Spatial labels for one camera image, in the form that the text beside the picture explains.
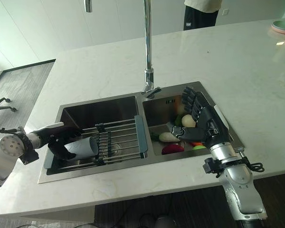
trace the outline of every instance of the wall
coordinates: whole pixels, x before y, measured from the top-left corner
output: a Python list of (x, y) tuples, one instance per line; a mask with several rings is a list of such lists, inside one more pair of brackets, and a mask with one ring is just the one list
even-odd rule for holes
[[(223, 10), (229, 14), (222, 16)], [(282, 18), (285, 0), (223, 0), (216, 25)]]
[[(144, 36), (143, 0), (0, 0), (0, 70)], [(181, 31), (184, 0), (152, 0), (153, 35)], [(222, 16), (222, 10), (229, 14)], [(223, 0), (217, 25), (281, 18), (285, 0)]]

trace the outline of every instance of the kitchen faucet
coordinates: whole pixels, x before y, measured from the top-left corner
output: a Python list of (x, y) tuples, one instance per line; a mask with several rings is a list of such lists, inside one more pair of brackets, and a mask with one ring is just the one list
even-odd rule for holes
[[(92, 12), (91, 0), (84, 0), (85, 10), (88, 13)], [(142, 94), (146, 98), (153, 98), (154, 94), (161, 91), (160, 87), (154, 88), (154, 69), (152, 68), (152, 36), (151, 36), (151, 0), (143, 0), (144, 8), (144, 28), (145, 28), (145, 40), (146, 40), (146, 69), (145, 84)]]

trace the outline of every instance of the metal rack handle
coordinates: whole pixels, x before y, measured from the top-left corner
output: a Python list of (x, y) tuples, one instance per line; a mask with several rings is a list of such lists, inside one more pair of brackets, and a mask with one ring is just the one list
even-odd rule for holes
[(140, 152), (141, 158), (145, 158), (146, 156), (145, 153), (148, 150), (148, 144), (147, 144), (146, 134), (144, 132), (144, 127), (143, 127), (143, 118), (140, 115), (136, 115), (134, 119), (135, 119), (135, 125), (136, 125), (139, 152)]

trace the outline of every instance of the white marble countertop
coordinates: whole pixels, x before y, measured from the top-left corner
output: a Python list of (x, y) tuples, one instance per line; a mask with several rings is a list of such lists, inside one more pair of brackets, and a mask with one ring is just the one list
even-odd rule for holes
[[(155, 85), (200, 81), (231, 123), (256, 178), (285, 173), (285, 35), (272, 20), (153, 37)], [(144, 39), (61, 53), (26, 131), (54, 123), (59, 106), (142, 90)], [(192, 157), (37, 184), (47, 147), (27, 166), (17, 162), (0, 189), (0, 215), (24, 216), (218, 185)]]

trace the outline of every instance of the robotic arm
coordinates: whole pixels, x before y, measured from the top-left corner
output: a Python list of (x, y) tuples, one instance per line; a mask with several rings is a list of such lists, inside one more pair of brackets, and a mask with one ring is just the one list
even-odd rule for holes
[(186, 87), (182, 95), (185, 110), (196, 122), (195, 128), (173, 126), (171, 132), (182, 140), (204, 142), (212, 158), (205, 160), (206, 173), (216, 177), (239, 228), (264, 228), (267, 214), (253, 184), (251, 171), (264, 171), (261, 163), (250, 164), (243, 151), (239, 155), (230, 144), (229, 126), (217, 106), (211, 106), (201, 92)]
[(39, 158), (35, 149), (48, 144), (51, 151), (61, 159), (72, 159), (76, 155), (70, 153), (64, 145), (72, 138), (80, 136), (82, 130), (64, 126), (62, 122), (43, 127), (25, 134), (22, 128), (13, 135), (0, 139), (0, 186), (10, 175), (18, 158), (27, 165)]

